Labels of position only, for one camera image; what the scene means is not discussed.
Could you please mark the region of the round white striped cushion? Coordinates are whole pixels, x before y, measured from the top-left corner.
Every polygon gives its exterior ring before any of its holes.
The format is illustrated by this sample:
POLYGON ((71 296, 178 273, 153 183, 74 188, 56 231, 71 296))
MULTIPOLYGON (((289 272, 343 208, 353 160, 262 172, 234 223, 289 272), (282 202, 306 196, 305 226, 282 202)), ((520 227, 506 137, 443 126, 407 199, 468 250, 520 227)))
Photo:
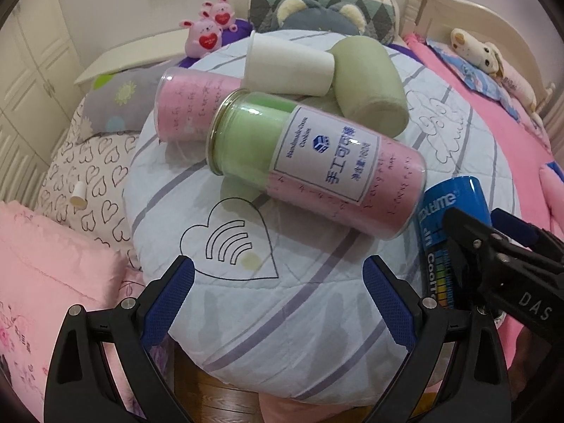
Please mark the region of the round white striped cushion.
POLYGON ((410 225, 379 241, 207 168, 200 141, 165 143, 144 123, 124 190, 144 279, 191 257, 194 286, 171 337, 237 388, 315 405, 376 402, 405 354, 361 276, 379 255, 422 285, 410 225))

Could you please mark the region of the cream wooden headboard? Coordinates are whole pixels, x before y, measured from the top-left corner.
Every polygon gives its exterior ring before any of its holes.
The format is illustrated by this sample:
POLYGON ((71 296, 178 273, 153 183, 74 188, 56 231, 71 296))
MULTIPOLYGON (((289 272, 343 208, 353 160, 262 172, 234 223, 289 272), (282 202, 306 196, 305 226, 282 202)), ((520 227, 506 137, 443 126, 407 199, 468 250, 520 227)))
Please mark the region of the cream wooden headboard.
POLYGON ((556 85, 542 78, 541 69, 526 39, 497 12, 470 0, 407 0, 400 24, 400 35, 415 33, 446 43, 453 28, 461 28, 478 39, 493 42, 502 56, 533 86, 537 113, 552 142, 562 144, 563 97, 556 96, 556 85))

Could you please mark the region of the grey bear plush cushion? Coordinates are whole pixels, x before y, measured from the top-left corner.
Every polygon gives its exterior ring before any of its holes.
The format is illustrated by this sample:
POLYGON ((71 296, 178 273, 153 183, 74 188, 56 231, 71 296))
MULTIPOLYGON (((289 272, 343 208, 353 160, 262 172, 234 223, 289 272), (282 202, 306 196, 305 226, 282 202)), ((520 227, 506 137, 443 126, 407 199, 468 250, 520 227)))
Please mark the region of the grey bear plush cushion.
POLYGON ((270 20, 270 29, 336 32, 363 35, 366 18, 358 6, 337 3, 323 7, 315 0, 282 0, 270 20))

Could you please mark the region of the lower pink pig plush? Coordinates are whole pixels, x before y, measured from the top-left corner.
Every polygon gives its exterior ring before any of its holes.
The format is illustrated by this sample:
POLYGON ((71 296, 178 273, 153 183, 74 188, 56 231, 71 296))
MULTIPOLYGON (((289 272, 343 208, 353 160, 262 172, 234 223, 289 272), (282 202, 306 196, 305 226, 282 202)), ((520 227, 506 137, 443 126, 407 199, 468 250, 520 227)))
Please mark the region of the lower pink pig plush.
POLYGON ((222 47, 222 29, 209 17, 197 21, 182 20, 179 26, 188 29, 188 39, 184 43, 187 57, 202 58, 222 47))

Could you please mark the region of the white paper cup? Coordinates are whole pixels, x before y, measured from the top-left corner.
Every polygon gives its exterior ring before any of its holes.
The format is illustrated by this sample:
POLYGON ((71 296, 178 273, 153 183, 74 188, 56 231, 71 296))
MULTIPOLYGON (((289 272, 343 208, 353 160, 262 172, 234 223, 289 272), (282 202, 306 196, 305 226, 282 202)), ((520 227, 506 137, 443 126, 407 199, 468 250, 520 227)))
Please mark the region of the white paper cup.
POLYGON ((335 59, 327 51, 253 32, 242 87, 267 94, 323 97, 334 73, 335 59))

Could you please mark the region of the cream cow plush toy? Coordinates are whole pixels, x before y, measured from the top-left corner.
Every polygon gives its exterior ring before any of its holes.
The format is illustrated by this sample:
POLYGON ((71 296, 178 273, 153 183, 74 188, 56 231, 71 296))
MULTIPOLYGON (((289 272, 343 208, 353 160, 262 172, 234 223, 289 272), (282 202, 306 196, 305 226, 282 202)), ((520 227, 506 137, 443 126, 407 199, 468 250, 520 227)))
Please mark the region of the cream cow plush toy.
POLYGON ((450 43, 459 56, 502 85, 528 112, 536 111, 537 100, 532 85, 503 58, 493 43, 482 42, 461 29, 451 31, 450 43))

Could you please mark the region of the white wardrobe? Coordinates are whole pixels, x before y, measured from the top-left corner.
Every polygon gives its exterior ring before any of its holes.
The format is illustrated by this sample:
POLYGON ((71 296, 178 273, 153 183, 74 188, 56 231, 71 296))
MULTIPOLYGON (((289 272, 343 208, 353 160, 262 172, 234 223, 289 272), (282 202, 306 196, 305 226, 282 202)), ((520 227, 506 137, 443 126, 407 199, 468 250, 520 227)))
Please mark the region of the white wardrobe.
POLYGON ((19 0, 1 28, 1 200, 34 207, 83 97, 59 0, 19 0))

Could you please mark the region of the clear jar green pink label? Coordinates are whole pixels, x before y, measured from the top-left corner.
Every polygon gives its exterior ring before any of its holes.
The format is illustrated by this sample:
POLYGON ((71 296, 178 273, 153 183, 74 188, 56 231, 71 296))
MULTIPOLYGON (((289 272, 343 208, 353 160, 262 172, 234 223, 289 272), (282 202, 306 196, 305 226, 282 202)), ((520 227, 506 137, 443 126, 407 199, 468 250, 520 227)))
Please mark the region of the clear jar green pink label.
POLYGON ((270 197, 381 240, 423 195, 423 156, 388 136, 286 97, 239 89, 217 110, 207 164, 270 197))

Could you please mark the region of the green felt cup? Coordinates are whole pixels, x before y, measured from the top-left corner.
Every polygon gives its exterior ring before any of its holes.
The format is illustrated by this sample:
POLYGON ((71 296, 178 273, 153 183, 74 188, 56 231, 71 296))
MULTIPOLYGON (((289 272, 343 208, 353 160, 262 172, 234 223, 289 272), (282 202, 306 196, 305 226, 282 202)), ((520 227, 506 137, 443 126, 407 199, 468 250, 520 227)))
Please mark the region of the green felt cup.
POLYGON ((367 36, 347 36, 333 45, 333 93, 342 115, 384 136, 407 127, 403 83, 388 52, 367 36))

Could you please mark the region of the grey pillow with dots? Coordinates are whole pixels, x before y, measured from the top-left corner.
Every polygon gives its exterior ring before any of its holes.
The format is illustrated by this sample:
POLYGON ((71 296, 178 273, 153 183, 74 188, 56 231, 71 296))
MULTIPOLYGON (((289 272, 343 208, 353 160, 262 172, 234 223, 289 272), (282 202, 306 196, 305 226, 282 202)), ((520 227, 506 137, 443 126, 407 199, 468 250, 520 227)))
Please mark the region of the grey pillow with dots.
POLYGON ((179 58, 173 58, 147 68, 99 76, 83 105, 84 138, 141 131, 153 111, 161 77, 180 62, 179 58))

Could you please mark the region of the pink floral quilt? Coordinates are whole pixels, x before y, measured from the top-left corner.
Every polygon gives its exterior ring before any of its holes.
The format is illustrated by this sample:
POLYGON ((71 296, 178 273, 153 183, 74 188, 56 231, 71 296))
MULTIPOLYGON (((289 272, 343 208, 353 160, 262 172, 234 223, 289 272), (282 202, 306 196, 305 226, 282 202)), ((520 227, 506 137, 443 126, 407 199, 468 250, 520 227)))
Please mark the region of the pink floral quilt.
POLYGON ((35 213, 1 205, 1 369, 37 419, 67 310, 115 307, 144 289, 141 272, 107 245, 35 213))

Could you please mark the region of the pink pig plush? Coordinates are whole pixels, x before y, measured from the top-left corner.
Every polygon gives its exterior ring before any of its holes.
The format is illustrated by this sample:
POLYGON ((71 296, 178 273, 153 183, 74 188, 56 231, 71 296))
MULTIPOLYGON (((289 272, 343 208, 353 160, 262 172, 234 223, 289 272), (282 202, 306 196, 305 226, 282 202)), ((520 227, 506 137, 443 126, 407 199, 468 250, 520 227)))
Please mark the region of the pink pig plush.
POLYGON ((222 47, 222 29, 209 17, 197 21, 182 20, 179 26, 188 29, 188 39, 184 43, 187 57, 202 58, 222 47))
POLYGON ((201 6, 200 16, 211 18, 220 29, 228 32, 237 32, 235 11, 228 0, 206 1, 201 6))

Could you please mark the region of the white bedside shelf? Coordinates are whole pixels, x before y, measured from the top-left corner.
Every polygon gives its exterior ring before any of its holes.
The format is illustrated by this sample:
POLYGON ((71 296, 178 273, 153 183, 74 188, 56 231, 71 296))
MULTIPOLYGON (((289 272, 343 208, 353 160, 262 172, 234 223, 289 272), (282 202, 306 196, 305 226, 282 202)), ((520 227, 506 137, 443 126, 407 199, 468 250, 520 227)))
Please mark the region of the white bedside shelf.
POLYGON ((101 74, 113 74, 144 65, 166 61, 170 58, 184 58, 184 42, 187 30, 163 32, 111 48, 101 54, 75 80, 82 85, 101 74))

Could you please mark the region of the purple cushion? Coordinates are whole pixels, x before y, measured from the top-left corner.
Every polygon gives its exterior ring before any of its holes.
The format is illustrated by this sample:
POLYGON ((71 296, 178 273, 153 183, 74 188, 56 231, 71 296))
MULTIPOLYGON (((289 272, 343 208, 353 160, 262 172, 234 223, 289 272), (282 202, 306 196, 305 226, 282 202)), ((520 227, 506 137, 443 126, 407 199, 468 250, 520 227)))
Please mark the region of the purple cushion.
POLYGON ((247 20, 236 19, 235 25, 237 26, 236 32, 232 32, 230 29, 225 29, 222 32, 223 47, 249 37, 253 31, 253 25, 247 20))

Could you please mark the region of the clear jar pink paper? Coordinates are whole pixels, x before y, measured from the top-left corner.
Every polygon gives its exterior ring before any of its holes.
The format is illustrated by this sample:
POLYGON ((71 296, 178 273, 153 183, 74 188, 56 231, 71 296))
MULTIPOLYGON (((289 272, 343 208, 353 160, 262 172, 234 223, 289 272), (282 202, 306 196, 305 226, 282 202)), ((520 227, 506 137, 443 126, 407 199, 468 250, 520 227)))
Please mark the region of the clear jar pink paper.
POLYGON ((161 76, 154 102, 154 122, 164 142, 205 141, 220 105, 241 87, 241 79, 171 67, 161 76))

